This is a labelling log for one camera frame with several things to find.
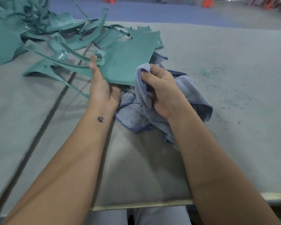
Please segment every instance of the wrist tattoo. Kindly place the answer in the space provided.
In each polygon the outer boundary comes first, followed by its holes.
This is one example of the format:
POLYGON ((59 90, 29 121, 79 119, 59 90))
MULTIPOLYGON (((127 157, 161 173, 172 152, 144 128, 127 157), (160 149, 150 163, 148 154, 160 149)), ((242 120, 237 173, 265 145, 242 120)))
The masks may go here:
POLYGON ((99 117, 97 118, 97 120, 98 120, 98 122, 103 122, 104 118, 99 116, 99 117))

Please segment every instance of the gray towel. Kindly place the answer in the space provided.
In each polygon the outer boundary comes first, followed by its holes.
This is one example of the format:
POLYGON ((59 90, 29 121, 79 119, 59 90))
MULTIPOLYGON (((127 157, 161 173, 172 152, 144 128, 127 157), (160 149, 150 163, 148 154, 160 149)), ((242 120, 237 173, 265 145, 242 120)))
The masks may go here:
MULTIPOLYGON (((150 63, 163 67, 161 61, 166 57, 154 53, 150 63)), ((165 135, 164 140, 175 143, 169 123, 157 113, 152 104, 152 98, 147 91, 147 85, 141 80, 141 70, 150 72, 149 63, 142 64, 135 71, 135 87, 131 88, 120 101, 115 118, 125 127, 134 132, 144 131, 156 126, 165 135)), ((175 78, 177 86, 183 92, 189 103, 195 109, 203 122, 210 120, 212 106, 192 83, 191 78, 182 72, 168 70, 175 78)))

